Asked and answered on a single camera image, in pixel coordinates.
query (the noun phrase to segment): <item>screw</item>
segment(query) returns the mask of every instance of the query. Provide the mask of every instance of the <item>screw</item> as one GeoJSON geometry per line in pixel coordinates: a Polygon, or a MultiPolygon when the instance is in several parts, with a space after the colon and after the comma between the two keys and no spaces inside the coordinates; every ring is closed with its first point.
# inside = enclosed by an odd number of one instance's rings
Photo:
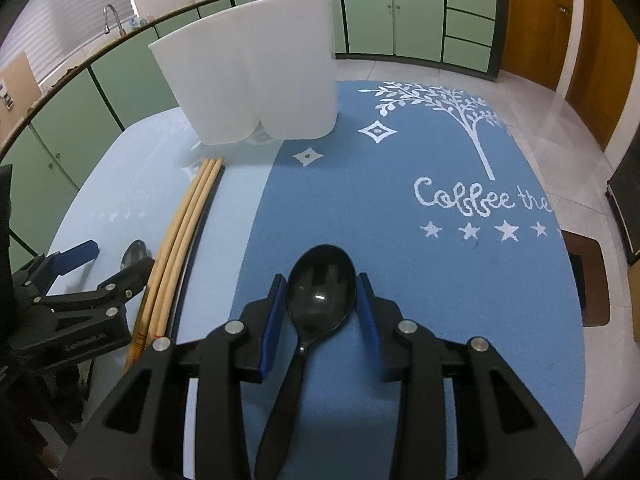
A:
{"type": "Polygon", "coordinates": [[[151,346],[157,352],[164,352],[169,346],[171,346],[171,340],[168,337],[159,337],[155,339],[151,346]]]}
{"type": "Polygon", "coordinates": [[[489,349],[489,342],[484,337],[475,337],[471,340],[471,348],[476,352],[486,352],[489,349]]]}
{"type": "Polygon", "coordinates": [[[244,330],[244,323],[237,319],[227,321],[225,325],[225,332],[231,335],[239,334],[242,330],[244,330]]]}
{"type": "Polygon", "coordinates": [[[398,323],[398,330],[403,334],[412,334],[416,330],[418,330],[418,325],[415,321],[411,321],[410,319],[403,319],[400,323],[398,323]]]}

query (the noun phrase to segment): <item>window blind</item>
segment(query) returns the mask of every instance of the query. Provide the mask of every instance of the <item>window blind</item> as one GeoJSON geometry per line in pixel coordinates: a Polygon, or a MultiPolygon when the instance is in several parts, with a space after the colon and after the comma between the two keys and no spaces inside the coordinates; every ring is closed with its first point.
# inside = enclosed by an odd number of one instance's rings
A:
{"type": "MultiPolygon", "coordinates": [[[[0,46],[0,70],[25,52],[38,82],[104,31],[102,11],[113,4],[124,23],[131,0],[30,0],[0,46]]],[[[115,18],[109,11],[110,27],[115,18]]]]}

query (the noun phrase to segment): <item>white tree pattern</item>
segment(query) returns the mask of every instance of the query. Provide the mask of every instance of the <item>white tree pattern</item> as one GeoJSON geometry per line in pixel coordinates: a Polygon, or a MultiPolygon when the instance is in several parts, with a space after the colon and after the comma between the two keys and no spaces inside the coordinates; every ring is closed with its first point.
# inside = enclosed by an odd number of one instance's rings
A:
{"type": "Polygon", "coordinates": [[[385,86],[379,86],[376,90],[363,89],[358,92],[375,92],[376,97],[382,95],[382,104],[376,106],[380,115],[386,117],[396,106],[404,107],[407,103],[412,105],[423,104],[437,112],[446,112],[462,126],[478,152],[482,165],[489,180],[495,180],[494,172],[484,154],[477,126],[480,121],[486,121],[491,126],[502,126],[502,121],[494,111],[488,108],[487,103],[479,97],[473,97],[462,90],[444,88],[443,86],[427,86],[420,84],[397,83],[395,81],[383,82],[385,86]]]}

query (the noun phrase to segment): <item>faucet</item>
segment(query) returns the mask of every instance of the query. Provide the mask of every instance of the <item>faucet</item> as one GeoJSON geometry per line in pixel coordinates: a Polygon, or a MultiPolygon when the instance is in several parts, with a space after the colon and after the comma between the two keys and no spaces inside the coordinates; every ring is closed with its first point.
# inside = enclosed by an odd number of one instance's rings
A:
{"type": "Polygon", "coordinates": [[[113,15],[116,18],[116,23],[118,24],[118,30],[120,31],[120,37],[124,38],[126,35],[126,32],[124,31],[124,29],[122,28],[122,24],[120,23],[120,17],[118,16],[118,11],[111,4],[106,4],[104,6],[104,11],[103,11],[104,12],[104,33],[109,34],[111,31],[111,29],[109,28],[109,23],[107,22],[107,9],[111,9],[113,11],[113,15]]]}

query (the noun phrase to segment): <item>table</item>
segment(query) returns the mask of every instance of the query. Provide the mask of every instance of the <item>table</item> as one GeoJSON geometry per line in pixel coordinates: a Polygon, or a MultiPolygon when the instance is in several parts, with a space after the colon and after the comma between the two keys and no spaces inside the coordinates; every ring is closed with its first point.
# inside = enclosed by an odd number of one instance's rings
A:
{"type": "MultiPolygon", "coordinates": [[[[405,317],[441,338],[488,338],[574,446],[584,394],[575,282],[555,215],[506,127],[481,98],[452,89],[356,81],[338,83],[338,92],[336,127],[318,140],[281,142],[258,131],[204,146],[179,108],[130,126],[80,190],[51,247],[92,238],[100,255],[52,292],[94,288],[136,238],[157,250],[199,161],[224,155],[178,342],[206,336],[264,297],[273,275],[288,275],[311,246],[337,244],[405,317]]],[[[127,305],[130,326],[139,303],[127,305]]],[[[286,320],[269,379],[242,385],[252,464],[294,345],[286,320]]],[[[120,377],[125,354],[96,361],[89,412],[120,377]]],[[[386,479],[399,385],[370,374],[355,316],[314,351],[307,372],[281,478],[386,479]]],[[[189,404],[187,475],[193,396],[189,404]]],[[[453,476],[451,409],[447,421],[453,476]]]]}

